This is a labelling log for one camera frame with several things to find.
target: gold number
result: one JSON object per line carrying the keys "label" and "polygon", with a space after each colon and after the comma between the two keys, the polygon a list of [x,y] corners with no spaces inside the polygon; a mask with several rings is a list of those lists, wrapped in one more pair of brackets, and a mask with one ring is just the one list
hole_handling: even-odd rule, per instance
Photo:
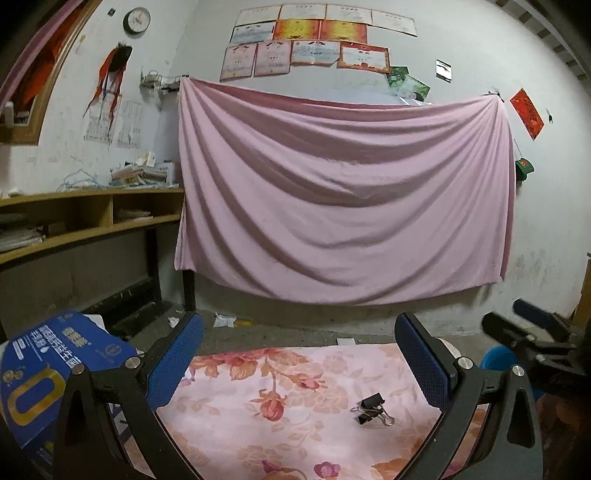
{"label": "gold number", "polygon": [[[17,400],[20,398],[20,396],[27,393],[41,380],[45,380],[46,378],[53,382],[53,390],[49,392],[45,397],[43,397],[40,401],[38,401],[36,404],[34,404],[31,408],[29,408],[26,412],[19,412],[17,409]],[[64,382],[64,379],[59,374],[59,372],[49,367],[41,370],[37,375],[31,377],[22,385],[19,385],[19,387],[16,388],[14,392],[12,392],[8,397],[8,411],[14,423],[21,427],[29,425],[41,413],[46,411],[57,400],[62,398],[65,389],[66,382]]]}

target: photo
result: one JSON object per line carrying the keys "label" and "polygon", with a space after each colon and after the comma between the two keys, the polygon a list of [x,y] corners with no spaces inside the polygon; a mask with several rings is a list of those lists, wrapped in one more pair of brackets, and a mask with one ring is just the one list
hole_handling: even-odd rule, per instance
{"label": "photo", "polygon": [[404,83],[400,86],[398,96],[424,102],[427,99],[427,95],[429,95],[430,91],[431,87],[429,85],[417,80],[412,75],[407,75],[407,77],[404,79]]}
{"label": "photo", "polygon": [[408,67],[390,67],[390,73],[386,74],[386,80],[393,95],[398,95],[398,90],[406,80]]}
{"label": "photo", "polygon": [[452,66],[448,63],[437,60],[435,63],[435,73],[437,78],[445,80],[448,83],[452,82]]}

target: paper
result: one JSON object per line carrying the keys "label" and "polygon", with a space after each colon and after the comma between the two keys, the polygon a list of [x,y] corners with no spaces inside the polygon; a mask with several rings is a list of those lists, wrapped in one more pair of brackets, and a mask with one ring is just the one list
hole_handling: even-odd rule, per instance
{"label": "paper", "polygon": [[360,7],[348,7],[346,5],[326,6],[327,20],[341,20],[345,22],[372,24],[371,10]]}
{"label": "paper", "polygon": [[340,43],[337,41],[297,40],[291,53],[291,64],[330,66],[339,57]]}
{"label": "paper", "polygon": [[407,75],[408,67],[390,67],[390,73],[386,74],[386,80],[388,81],[390,92],[393,95],[398,96],[398,91],[404,80],[406,80]]}
{"label": "paper", "polygon": [[117,137],[117,146],[141,148],[142,128],[145,108],[141,103],[126,100],[121,105],[121,130]]}
{"label": "paper", "polygon": [[511,104],[517,110],[517,114],[525,125],[531,139],[535,140],[544,128],[544,121],[524,89],[517,92],[511,99]]}
{"label": "paper", "polygon": [[435,62],[435,74],[437,78],[445,80],[446,82],[452,82],[452,66],[444,61],[437,60]]}
{"label": "paper", "polygon": [[407,75],[398,89],[398,96],[424,102],[427,99],[427,95],[429,95],[429,91],[431,91],[431,87],[417,80],[412,75]]}
{"label": "paper", "polygon": [[279,18],[281,5],[271,5],[270,7],[247,8],[238,14],[236,25],[249,25],[253,23],[272,22]]}
{"label": "paper", "polygon": [[275,22],[255,23],[252,25],[234,27],[230,43],[257,43],[260,41],[271,40],[273,38],[274,28]]}
{"label": "paper", "polygon": [[281,7],[279,18],[289,20],[290,18],[324,20],[326,16],[326,4],[285,4]]}
{"label": "paper", "polygon": [[324,20],[320,26],[320,39],[367,43],[368,27],[360,23]]}
{"label": "paper", "polygon": [[414,19],[403,17],[402,15],[382,12],[380,10],[372,10],[373,26],[380,28],[387,28],[396,32],[406,33],[407,35],[417,36],[417,27]]}
{"label": "paper", "polygon": [[336,339],[336,344],[337,345],[341,345],[341,346],[345,346],[345,345],[357,345],[355,343],[355,339],[354,338],[337,338]]}
{"label": "paper", "polygon": [[259,43],[256,51],[255,77],[279,75],[291,70],[291,42]]}
{"label": "paper", "polygon": [[341,42],[340,69],[368,70],[369,72],[389,73],[390,60],[388,49],[362,45],[361,43]]}
{"label": "paper", "polygon": [[102,315],[85,315],[92,323],[94,323],[98,328],[104,330],[105,332],[107,329],[105,328],[105,321],[103,320]]}
{"label": "paper", "polygon": [[223,59],[221,80],[239,79],[252,75],[257,43],[228,47]]}
{"label": "paper", "polygon": [[219,328],[219,327],[234,328],[235,321],[236,321],[236,317],[233,315],[222,315],[221,313],[216,312],[216,319],[213,322],[213,327],[214,328]]}
{"label": "paper", "polygon": [[320,20],[278,20],[273,40],[318,40]]}
{"label": "paper", "polygon": [[115,109],[115,119],[111,124],[111,105],[115,98],[114,93],[107,93],[105,99],[102,99],[102,95],[99,99],[93,103],[89,110],[89,122],[86,128],[86,134],[84,140],[93,141],[99,143],[113,143],[113,136],[115,134],[115,124],[117,123],[117,116],[119,113],[119,107]]}

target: wooden desk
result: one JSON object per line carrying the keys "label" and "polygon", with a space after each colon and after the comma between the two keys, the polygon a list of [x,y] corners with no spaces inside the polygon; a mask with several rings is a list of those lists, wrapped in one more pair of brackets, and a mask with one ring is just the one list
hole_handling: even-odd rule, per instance
{"label": "wooden desk", "polygon": [[[144,230],[149,280],[134,287],[144,293],[149,290],[154,301],[161,302],[155,228],[178,222],[183,203],[183,189],[87,189],[2,199],[0,213],[26,213],[31,225],[63,222],[66,231],[48,237],[43,243],[0,253],[0,271],[80,245]],[[153,218],[120,221],[117,215],[120,209],[147,210]],[[183,272],[183,283],[186,308],[194,310],[193,274]],[[108,307],[120,308],[120,305],[115,305],[121,301],[119,295],[111,300],[106,299],[100,306],[91,307],[88,313],[104,314]],[[5,338],[0,325],[0,341]]]}

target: screw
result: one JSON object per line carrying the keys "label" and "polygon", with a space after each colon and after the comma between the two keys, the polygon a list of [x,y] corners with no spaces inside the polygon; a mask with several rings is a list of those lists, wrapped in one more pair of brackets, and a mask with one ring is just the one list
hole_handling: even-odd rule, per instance
{"label": "screw", "polygon": [[72,373],[74,375],[80,375],[84,371],[84,364],[76,364],[72,367]]}
{"label": "screw", "polygon": [[470,370],[474,366],[474,362],[466,356],[460,358],[457,361],[457,364],[460,365],[460,367],[462,367],[464,370]]}
{"label": "screw", "polygon": [[511,370],[518,377],[523,377],[525,375],[525,370],[523,370],[523,368],[519,365],[513,365],[513,368]]}
{"label": "screw", "polygon": [[137,357],[137,356],[130,356],[126,361],[125,361],[125,366],[131,370],[133,370],[134,368],[138,368],[140,363],[142,361]]}

